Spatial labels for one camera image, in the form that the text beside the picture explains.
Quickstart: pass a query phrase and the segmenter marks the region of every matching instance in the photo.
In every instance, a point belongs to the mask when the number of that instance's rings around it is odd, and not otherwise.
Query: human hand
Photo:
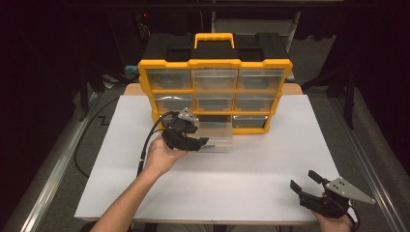
[[[322,232],[350,232],[353,223],[346,215],[340,218],[328,218],[312,211],[313,215],[319,220]]]
[[[174,163],[187,153],[188,151],[170,149],[166,146],[165,140],[158,136],[150,144],[144,170],[162,175],[169,171]]]

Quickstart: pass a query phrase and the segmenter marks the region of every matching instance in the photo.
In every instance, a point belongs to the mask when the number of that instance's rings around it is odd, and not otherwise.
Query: white table
[[[145,96],[118,102],[76,218],[99,218],[132,182],[153,126]],[[234,135],[231,153],[190,153],[163,175],[134,216],[141,222],[314,224],[289,187],[323,192],[309,170],[339,175],[307,96],[282,96],[267,134]]]

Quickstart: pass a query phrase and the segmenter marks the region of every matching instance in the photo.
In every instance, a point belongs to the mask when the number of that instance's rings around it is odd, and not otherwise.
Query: forearm
[[[91,231],[127,231],[136,210],[160,174],[144,170],[114,201]]]

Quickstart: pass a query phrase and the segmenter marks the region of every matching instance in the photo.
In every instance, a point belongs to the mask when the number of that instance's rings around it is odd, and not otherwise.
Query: yellow storage organizer
[[[269,130],[292,63],[278,34],[153,34],[138,68],[154,121],[187,107],[250,134]]]

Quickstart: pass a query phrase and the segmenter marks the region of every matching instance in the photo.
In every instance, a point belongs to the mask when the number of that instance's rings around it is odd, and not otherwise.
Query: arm
[[[144,170],[105,211],[91,231],[127,231],[136,210],[157,179],[187,153],[169,149],[160,136],[152,141]]]
[[[334,219],[323,217],[314,211],[312,213],[319,220],[322,232],[350,232],[353,228],[353,223],[347,216]]]

